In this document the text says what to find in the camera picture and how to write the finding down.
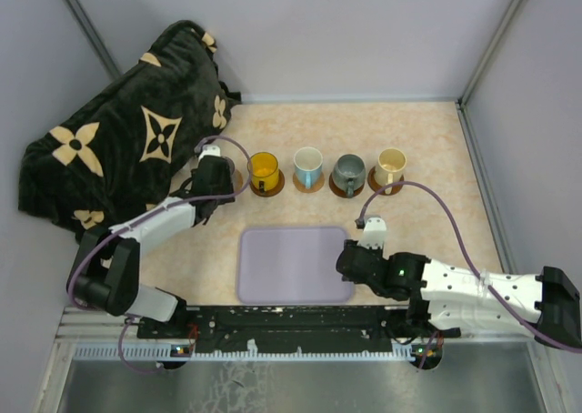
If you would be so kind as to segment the dark brown coaster top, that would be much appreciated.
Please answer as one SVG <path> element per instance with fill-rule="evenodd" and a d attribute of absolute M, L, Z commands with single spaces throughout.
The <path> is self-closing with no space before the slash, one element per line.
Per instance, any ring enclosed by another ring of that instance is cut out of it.
<path fill-rule="evenodd" d="M 360 188 L 358 188 L 357 190 L 354 191 L 354 194 L 352 196 L 349 196 L 345 191 L 341 190 L 334 182 L 333 177 L 330 176 L 328 178 L 328 184 L 329 184 L 329 188 L 330 190 L 336 195 L 339 196 L 341 198 L 353 198 L 356 196 L 359 196 L 362 191 L 364 190 L 364 187 L 361 186 Z"/>

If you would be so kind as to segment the dark brown coaster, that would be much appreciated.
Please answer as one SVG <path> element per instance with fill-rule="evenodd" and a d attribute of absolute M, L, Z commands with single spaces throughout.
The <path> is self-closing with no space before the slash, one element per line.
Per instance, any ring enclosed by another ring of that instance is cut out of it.
<path fill-rule="evenodd" d="M 376 169 L 372 167 L 367 174 L 367 183 L 373 191 L 377 191 L 381 186 L 375 180 Z M 402 186 L 394 186 L 381 193 L 381 196 L 392 196 L 399 193 Z"/>
<path fill-rule="evenodd" d="M 252 192 L 260 197 L 272 197 L 279 194 L 285 186 L 285 175 L 281 170 L 278 170 L 277 174 L 277 184 L 271 188 L 270 190 L 265 190 L 264 181 L 261 180 L 258 183 L 258 186 L 255 186 L 254 183 L 250 184 L 250 188 Z"/>
<path fill-rule="evenodd" d="M 341 198 L 353 198 L 356 196 L 359 196 L 362 191 L 364 190 L 364 187 L 361 186 L 360 188 L 358 188 L 357 190 L 354 191 L 354 194 L 352 196 L 349 196 L 345 191 L 341 190 L 334 182 L 333 177 L 330 176 L 328 178 L 328 184 L 329 184 L 329 188 L 330 190 L 336 195 L 339 196 Z"/>

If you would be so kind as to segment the yellow translucent mug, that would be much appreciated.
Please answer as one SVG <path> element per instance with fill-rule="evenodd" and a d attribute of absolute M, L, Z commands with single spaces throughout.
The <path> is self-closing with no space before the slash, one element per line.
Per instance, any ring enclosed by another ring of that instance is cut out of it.
<path fill-rule="evenodd" d="M 276 188 L 279 182 L 279 165 L 277 158 L 269 152 L 258 152 L 251 156 L 251 183 L 259 193 Z"/>

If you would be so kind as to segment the cream yellow mug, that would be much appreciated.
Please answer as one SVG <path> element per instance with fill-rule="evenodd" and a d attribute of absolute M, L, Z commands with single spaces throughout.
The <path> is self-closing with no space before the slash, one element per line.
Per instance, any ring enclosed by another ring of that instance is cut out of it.
<path fill-rule="evenodd" d="M 376 161 L 374 181 L 379 186 L 398 182 L 404 175 L 406 155 L 397 148 L 383 150 Z"/>

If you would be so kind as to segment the purple mug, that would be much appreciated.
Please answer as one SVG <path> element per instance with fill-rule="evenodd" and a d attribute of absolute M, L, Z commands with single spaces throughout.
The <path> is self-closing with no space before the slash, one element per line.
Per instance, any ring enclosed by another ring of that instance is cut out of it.
<path fill-rule="evenodd" d="M 227 162 L 228 167 L 229 167 L 230 176 L 234 176 L 234 174 L 236 172 L 236 165 L 235 165 L 234 161 L 231 158 L 226 157 L 226 162 Z"/>

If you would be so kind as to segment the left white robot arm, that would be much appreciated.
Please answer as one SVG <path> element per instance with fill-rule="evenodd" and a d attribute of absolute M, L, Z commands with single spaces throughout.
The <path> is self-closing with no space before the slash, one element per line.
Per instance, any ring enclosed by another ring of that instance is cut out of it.
<path fill-rule="evenodd" d="M 169 337 L 183 335 L 189 316 L 180 298 L 140 281 L 141 258 L 176 234 L 205 223 L 215 209 L 234 200 L 229 160 L 205 156 L 191 177 L 191 186 L 177 196 L 124 224 L 85 231 L 66 290 L 82 309 L 111 316 L 146 317 Z"/>

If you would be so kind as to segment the white mug blue handle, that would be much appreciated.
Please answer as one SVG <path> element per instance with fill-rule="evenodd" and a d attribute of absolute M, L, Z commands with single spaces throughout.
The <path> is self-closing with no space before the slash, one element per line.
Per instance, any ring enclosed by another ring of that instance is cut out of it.
<path fill-rule="evenodd" d="M 322 174 L 323 155 L 315 147 L 304 146 L 294 155 L 294 176 L 297 182 L 307 190 L 315 187 Z"/>

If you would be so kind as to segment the light cork coaster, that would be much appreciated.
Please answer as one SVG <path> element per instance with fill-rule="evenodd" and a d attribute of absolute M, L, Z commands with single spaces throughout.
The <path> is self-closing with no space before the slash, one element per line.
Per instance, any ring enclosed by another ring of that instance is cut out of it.
<path fill-rule="evenodd" d="M 303 181 L 310 182 L 310 187 L 307 187 L 303 184 Z M 312 194 L 319 191 L 325 184 L 325 174 L 320 173 L 317 179 L 313 178 L 313 175 L 307 172 L 305 175 L 298 173 L 293 174 L 293 184 L 295 188 L 301 192 L 306 194 Z"/>
<path fill-rule="evenodd" d="M 232 175 L 232 179 L 233 179 L 234 190 L 239 191 L 244 184 L 244 179 L 243 179 L 241 172 L 236 169 Z"/>

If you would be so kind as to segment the grey green mug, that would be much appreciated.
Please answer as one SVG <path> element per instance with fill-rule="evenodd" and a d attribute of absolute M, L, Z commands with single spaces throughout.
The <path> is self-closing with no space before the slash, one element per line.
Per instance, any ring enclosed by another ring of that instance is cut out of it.
<path fill-rule="evenodd" d="M 336 161 L 331 176 L 341 190 L 352 196 L 365 184 L 366 166 L 360 156 L 345 154 Z"/>

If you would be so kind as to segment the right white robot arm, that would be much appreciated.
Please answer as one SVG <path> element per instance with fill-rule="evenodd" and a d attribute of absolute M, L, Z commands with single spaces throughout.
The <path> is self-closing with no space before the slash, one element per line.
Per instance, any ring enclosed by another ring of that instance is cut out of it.
<path fill-rule="evenodd" d="M 433 329 L 507 332 L 581 350 L 580 293 L 557 267 L 537 275 L 475 274 L 413 253 L 384 258 L 378 248 L 347 240 L 336 271 L 379 297 L 406 301 L 407 328 L 420 337 Z"/>

